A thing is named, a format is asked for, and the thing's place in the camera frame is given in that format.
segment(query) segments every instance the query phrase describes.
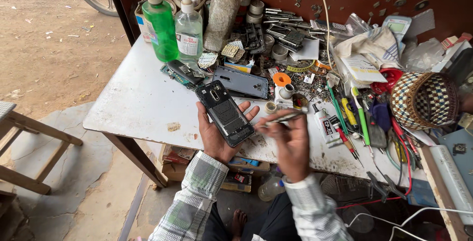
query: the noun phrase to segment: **checkered basket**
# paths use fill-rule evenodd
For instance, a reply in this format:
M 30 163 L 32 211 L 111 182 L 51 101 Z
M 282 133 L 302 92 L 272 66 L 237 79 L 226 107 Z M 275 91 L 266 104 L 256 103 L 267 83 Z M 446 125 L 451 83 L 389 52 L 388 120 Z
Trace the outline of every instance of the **checkered basket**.
M 394 117 L 403 126 L 415 130 L 453 123 L 458 107 L 456 86 L 442 73 L 406 72 L 391 96 Z

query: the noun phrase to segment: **dirt ground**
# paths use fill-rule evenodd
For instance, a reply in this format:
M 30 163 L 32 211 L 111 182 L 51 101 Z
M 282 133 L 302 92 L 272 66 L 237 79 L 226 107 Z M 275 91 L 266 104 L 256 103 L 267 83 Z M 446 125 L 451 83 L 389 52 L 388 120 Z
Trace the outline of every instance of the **dirt ground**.
M 0 13 L 0 100 L 34 119 L 94 101 L 130 49 L 120 19 L 84 0 L 0 0 Z

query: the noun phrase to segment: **bottle label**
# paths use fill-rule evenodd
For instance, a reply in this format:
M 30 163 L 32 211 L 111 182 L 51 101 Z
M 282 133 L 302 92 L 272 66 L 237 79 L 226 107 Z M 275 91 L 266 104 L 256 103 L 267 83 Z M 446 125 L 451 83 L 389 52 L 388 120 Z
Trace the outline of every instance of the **bottle label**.
M 154 31 L 153 24 L 151 24 L 150 21 L 146 20 L 146 18 L 144 20 L 144 23 L 146 28 L 148 29 L 148 33 L 150 34 L 151 42 L 156 45 L 159 45 L 159 43 L 157 42 L 156 31 Z
M 197 55 L 199 39 L 186 34 L 176 33 L 177 47 L 181 53 L 186 55 Z

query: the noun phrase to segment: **white table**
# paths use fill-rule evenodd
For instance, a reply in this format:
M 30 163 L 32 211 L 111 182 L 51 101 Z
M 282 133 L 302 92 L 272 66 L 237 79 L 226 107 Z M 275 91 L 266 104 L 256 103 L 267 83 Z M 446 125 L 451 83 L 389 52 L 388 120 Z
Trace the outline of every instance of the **white table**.
M 143 38 L 135 42 L 115 74 L 103 89 L 95 104 L 84 120 L 85 129 L 103 132 L 112 143 L 125 153 L 155 183 L 160 183 L 161 174 L 139 148 L 135 139 L 153 141 L 187 147 L 204 149 L 199 134 L 197 121 L 197 96 L 191 90 L 171 80 L 159 69 L 163 63 L 159 61 L 150 43 Z M 246 99 L 235 98 L 240 104 Z M 264 101 L 250 100 L 251 105 L 259 105 L 262 109 L 253 120 L 267 114 L 263 111 Z M 331 115 L 336 114 L 329 103 L 317 104 L 319 109 L 326 108 Z M 368 147 L 363 147 L 359 140 L 353 140 L 360 154 L 362 168 L 353 158 L 349 150 L 342 144 L 327 148 L 313 116 L 312 104 L 308 115 L 310 135 L 310 165 L 317 170 L 334 172 L 361 178 L 368 178 L 366 172 L 385 182 L 370 157 Z M 386 155 L 373 149 L 375 161 L 380 170 L 394 182 L 399 178 L 399 171 L 391 164 Z M 276 143 L 264 135 L 254 135 L 244 141 L 241 156 L 267 162 L 277 162 L 278 150 Z M 407 168 L 404 165 L 401 185 L 409 185 Z M 426 180 L 423 170 L 412 173 L 413 178 Z

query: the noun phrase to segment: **green spray bottle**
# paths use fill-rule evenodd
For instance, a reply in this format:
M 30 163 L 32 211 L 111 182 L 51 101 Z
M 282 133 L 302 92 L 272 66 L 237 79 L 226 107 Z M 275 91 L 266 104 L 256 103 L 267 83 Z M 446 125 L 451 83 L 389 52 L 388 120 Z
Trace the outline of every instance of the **green spray bottle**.
M 162 62 L 177 59 L 179 49 L 177 48 L 172 8 L 169 3 L 163 0 L 148 0 L 141 9 L 156 57 Z

